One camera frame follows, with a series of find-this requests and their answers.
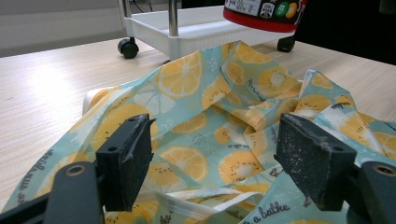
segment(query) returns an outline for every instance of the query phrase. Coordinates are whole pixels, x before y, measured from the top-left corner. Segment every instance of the wooden table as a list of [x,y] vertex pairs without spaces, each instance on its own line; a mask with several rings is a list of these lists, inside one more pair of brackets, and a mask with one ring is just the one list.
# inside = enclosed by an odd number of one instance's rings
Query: wooden table
[[[125,60],[119,40],[0,59],[0,209],[31,166],[81,117],[87,91],[143,75],[168,57],[136,40],[140,52]],[[316,69],[349,90],[360,112],[396,120],[396,66],[296,43],[255,46],[299,79]]]

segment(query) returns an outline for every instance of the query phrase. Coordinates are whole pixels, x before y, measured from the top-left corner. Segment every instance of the white cart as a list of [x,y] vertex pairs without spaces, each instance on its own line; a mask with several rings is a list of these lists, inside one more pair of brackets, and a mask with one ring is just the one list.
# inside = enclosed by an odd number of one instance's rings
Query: white cart
[[177,0],[169,0],[168,11],[132,15],[129,0],[120,0],[120,3],[126,33],[130,37],[119,43],[119,52],[125,58],[136,56],[135,38],[165,53],[173,61],[199,49],[237,40],[257,45],[294,35],[294,32],[267,32],[227,21],[223,17],[224,6],[177,9]]

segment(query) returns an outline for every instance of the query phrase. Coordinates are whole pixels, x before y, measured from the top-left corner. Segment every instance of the cart leg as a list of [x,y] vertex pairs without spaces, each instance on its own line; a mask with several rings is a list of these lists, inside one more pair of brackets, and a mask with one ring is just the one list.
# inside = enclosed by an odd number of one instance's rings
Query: cart leg
[[291,52],[291,50],[294,48],[295,42],[296,39],[294,35],[281,38],[277,41],[277,50],[282,52]]
[[119,43],[119,52],[126,59],[132,59],[136,57],[139,47],[134,42],[134,38],[122,39]]

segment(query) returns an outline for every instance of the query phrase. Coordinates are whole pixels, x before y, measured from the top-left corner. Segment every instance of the fabric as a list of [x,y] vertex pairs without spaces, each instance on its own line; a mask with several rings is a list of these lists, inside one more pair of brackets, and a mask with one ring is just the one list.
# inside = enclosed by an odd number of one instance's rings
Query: fabric
[[132,213],[107,212],[106,223],[346,223],[347,204],[320,212],[274,159],[281,113],[311,119],[355,148],[358,165],[396,165],[396,122],[360,113],[351,94],[319,71],[298,80],[243,42],[101,90],[91,105],[32,167],[6,210],[49,192],[66,164],[94,161],[106,138],[142,113],[156,119],[154,158]]

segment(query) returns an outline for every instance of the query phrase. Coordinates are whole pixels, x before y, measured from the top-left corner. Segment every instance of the white plastic tray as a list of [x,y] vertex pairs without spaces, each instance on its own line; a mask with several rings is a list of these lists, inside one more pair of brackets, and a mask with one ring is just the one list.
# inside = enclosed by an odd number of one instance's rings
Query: white plastic tray
[[170,60],[237,40],[257,45],[294,35],[294,32],[266,32],[227,21],[223,17],[223,9],[224,6],[179,9],[178,36],[169,35],[168,11],[134,14],[124,19],[129,37],[165,53]]

